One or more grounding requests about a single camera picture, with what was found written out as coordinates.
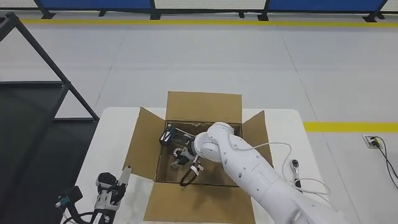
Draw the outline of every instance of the yellow floor line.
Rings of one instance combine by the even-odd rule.
[[[398,123],[304,122],[308,133],[398,133]]]
[[[24,24],[86,25],[219,25],[219,26],[287,26],[287,27],[377,27],[398,28],[398,22],[306,22],[242,20],[117,20],[117,19],[21,19]]]

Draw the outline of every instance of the gray floor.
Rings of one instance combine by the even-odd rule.
[[[98,114],[165,106],[167,91],[187,90],[240,93],[245,108],[293,108],[304,121],[398,121],[398,29],[28,28]],[[16,30],[0,51],[0,80],[57,79]],[[68,95],[58,116],[87,114]],[[308,137],[332,202],[353,223],[396,223],[398,190],[361,135]],[[398,134],[379,135],[398,168]]]

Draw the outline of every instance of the white table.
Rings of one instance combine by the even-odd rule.
[[[148,110],[165,118],[165,108]],[[243,121],[260,111],[262,110],[244,109]],[[93,211],[98,195],[95,180],[101,172],[110,172],[117,178],[121,175],[138,114],[139,108],[107,108],[103,111],[76,182],[83,193],[83,198],[76,203],[80,213]],[[293,149],[290,159],[299,161],[300,176],[322,180],[299,113],[295,110],[265,110],[265,116],[269,142],[289,143]],[[278,173],[281,173],[288,151],[287,146],[271,145],[272,161]],[[285,170],[292,179],[290,168]],[[154,223],[143,221],[152,186],[153,181],[131,175],[114,224]],[[325,191],[324,186],[313,181],[303,181],[302,187]],[[321,201],[315,195],[308,196]],[[253,199],[252,202],[256,223],[273,223],[268,213]]]

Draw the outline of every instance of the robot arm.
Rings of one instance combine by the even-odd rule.
[[[278,224],[347,223],[341,212],[291,187],[250,144],[226,123],[215,123],[196,136],[196,153],[221,162],[227,175],[254,198]]]

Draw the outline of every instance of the cardboard box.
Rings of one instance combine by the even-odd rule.
[[[169,92],[166,118],[141,108],[126,156],[132,173],[155,181],[144,220],[158,222],[255,223],[250,196],[225,174],[222,164],[201,159],[205,168],[192,185],[178,182],[189,166],[172,170],[172,147],[159,138],[167,123],[191,134],[225,122],[252,146],[268,142],[264,112],[242,123],[242,96],[223,93]],[[269,146],[258,151],[272,165]]]

